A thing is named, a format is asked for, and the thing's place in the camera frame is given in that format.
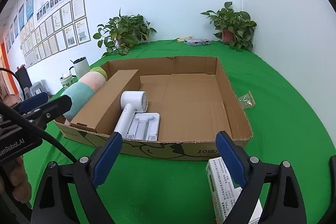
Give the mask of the person's left hand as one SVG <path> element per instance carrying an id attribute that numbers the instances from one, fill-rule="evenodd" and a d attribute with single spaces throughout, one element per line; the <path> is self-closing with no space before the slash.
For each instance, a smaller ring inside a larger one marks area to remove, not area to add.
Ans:
<path id="1" fill-rule="evenodd" d="M 15 165 L 10 171 L 9 180 L 14 186 L 12 190 L 14 199 L 21 203 L 29 202 L 32 196 L 32 186 L 25 170 L 23 156 L 15 159 Z"/>

